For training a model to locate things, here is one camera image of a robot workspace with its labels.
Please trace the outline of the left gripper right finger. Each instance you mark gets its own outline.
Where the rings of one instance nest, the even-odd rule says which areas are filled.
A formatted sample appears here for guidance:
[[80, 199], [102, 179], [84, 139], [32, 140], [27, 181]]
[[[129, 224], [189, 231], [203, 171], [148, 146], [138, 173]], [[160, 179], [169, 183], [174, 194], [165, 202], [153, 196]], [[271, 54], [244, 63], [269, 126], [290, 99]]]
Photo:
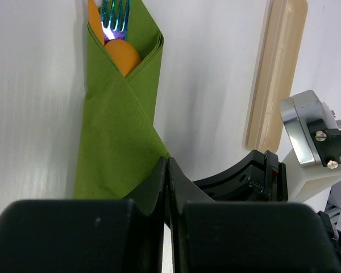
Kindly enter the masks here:
[[196, 224], [201, 215], [196, 210], [215, 201], [185, 176], [175, 158], [169, 158], [167, 171], [173, 272], [193, 272], [194, 240], [200, 235]]

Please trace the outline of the orange plastic spoon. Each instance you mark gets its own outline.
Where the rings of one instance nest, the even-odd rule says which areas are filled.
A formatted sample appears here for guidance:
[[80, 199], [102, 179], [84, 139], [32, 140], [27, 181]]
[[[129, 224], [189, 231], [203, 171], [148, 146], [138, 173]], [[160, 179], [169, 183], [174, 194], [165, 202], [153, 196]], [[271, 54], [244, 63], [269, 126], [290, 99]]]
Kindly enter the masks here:
[[122, 39], [110, 40], [105, 44], [105, 50], [124, 77], [127, 77], [142, 61], [137, 50]]

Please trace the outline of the iridescent metal fork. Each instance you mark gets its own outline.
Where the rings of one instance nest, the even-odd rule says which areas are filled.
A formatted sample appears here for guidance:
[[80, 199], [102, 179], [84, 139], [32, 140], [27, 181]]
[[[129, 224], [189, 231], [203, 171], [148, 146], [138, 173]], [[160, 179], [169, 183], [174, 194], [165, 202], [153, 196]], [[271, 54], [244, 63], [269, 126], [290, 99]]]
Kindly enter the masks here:
[[114, 39], [127, 40], [130, 6], [130, 0], [102, 1], [100, 18], [105, 43]]

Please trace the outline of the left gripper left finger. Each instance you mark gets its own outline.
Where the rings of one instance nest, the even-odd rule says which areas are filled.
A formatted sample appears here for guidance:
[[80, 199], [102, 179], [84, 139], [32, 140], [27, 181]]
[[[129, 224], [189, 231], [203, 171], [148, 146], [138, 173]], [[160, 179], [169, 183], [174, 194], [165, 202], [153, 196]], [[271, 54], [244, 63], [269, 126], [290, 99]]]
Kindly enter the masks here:
[[161, 272], [166, 166], [166, 158], [160, 157], [151, 174], [125, 197], [130, 211], [123, 272]]

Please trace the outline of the green paper napkin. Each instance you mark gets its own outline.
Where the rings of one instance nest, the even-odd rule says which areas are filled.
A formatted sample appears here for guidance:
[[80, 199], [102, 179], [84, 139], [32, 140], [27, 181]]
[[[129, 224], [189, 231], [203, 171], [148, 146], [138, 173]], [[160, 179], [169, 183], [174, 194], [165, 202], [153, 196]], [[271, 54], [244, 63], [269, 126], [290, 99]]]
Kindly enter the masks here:
[[87, 30], [87, 91], [73, 196], [120, 199], [169, 152], [153, 126], [164, 38], [142, 1], [130, 4], [128, 42], [142, 62], [123, 76]]

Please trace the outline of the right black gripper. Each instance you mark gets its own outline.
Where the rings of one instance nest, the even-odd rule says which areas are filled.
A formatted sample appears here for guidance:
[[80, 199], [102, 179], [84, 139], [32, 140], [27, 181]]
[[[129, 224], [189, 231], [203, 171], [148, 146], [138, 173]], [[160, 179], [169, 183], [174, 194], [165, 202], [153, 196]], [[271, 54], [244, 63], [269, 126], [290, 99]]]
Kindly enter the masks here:
[[229, 169], [194, 182], [215, 201], [288, 201], [286, 165], [253, 150]]

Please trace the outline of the orange plastic knife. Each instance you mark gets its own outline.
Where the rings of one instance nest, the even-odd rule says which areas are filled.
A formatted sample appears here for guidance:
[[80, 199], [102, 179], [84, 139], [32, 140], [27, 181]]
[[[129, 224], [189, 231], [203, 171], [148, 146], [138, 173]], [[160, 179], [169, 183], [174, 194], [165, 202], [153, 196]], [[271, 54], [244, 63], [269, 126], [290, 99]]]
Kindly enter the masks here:
[[88, 0], [89, 24], [102, 46], [105, 45], [105, 37], [102, 29], [101, 17], [94, 0]]

